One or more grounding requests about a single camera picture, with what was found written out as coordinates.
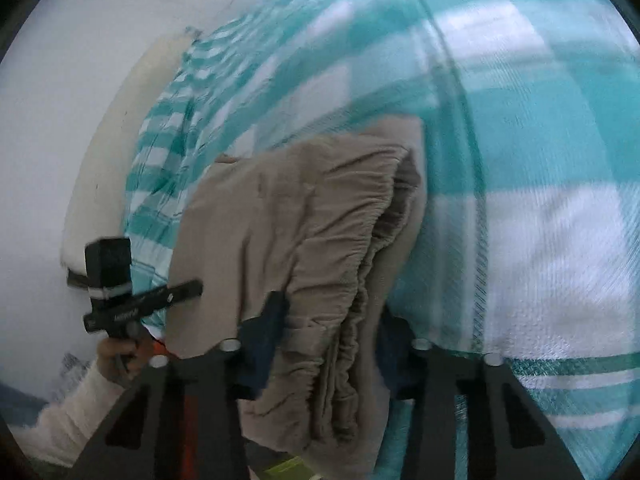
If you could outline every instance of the hand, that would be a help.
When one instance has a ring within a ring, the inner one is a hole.
[[[153,357],[153,339],[146,329],[141,330],[137,341],[108,337],[98,343],[97,353],[100,374],[112,383],[123,384],[135,378]],[[132,357],[126,364],[126,370],[116,361],[116,356],[119,355]]]

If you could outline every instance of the screw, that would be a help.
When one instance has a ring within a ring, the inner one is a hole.
[[[223,352],[237,352],[240,347],[238,339],[225,339],[220,342],[220,349]]]
[[[169,358],[166,355],[154,355],[149,359],[149,365],[153,368],[162,368],[167,366]]]
[[[428,339],[418,338],[411,341],[411,346],[414,347],[415,350],[425,351],[430,350],[433,344],[431,344],[431,341],[429,341]]]
[[[489,354],[484,354],[484,362],[489,366],[501,366],[504,362],[502,355],[498,354],[498,352],[491,352]]]

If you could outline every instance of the white pillow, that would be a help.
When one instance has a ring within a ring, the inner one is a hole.
[[[193,40],[190,33],[159,38],[131,69],[98,125],[66,210],[60,261],[73,272],[86,275],[89,242],[122,236],[125,182],[140,126]]]

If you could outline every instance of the blanket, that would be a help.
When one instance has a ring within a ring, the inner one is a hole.
[[[134,288],[167,279],[220,153],[417,115],[429,198],[393,313],[445,348],[505,355],[604,479],[640,430],[639,57],[609,0],[264,0],[194,42],[143,123]],[[379,478],[398,478],[403,410]]]

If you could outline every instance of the black clamp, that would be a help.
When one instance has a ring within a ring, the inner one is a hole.
[[[266,386],[288,308],[284,293],[272,292],[260,316],[240,325],[238,338],[191,359],[153,357],[67,480],[178,479],[186,442],[194,445],[194,480],[249,480],[236,400],[256,399]]]
[[[401,480],[456,477],[456,395],[466,400],[468,480],[584,480],[499,354],[455,355],[385,310],[376,359],[392,397],[415,399]]]

